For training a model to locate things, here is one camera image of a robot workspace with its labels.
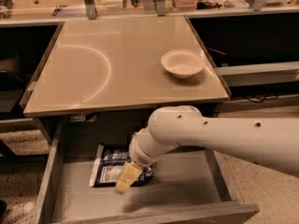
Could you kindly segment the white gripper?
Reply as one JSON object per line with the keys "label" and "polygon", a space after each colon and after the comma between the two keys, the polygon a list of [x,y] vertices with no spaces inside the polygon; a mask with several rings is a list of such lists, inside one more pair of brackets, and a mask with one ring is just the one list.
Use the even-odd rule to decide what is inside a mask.
{"label": "white gripper", "polygon": [[163,154],[177,148],[177,144],[157,141],[148,128],[134,133],[129,145],[129,156],[133,162],[126,162],[116,182],[116,192],[122,195],[142,174],[141,167],[148,167],[160,159]]}

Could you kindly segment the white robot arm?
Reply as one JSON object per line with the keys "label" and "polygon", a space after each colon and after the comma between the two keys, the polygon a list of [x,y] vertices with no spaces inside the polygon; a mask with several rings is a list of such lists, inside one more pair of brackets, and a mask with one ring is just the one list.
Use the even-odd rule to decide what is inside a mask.
{"label": "white robot arm", "polygon": [[123,194],[142,169],[178,147],[203,147],[287,175],[299,174],[299,119],[208,118],[191,105],[156,109],[129,145],[116,192]]}

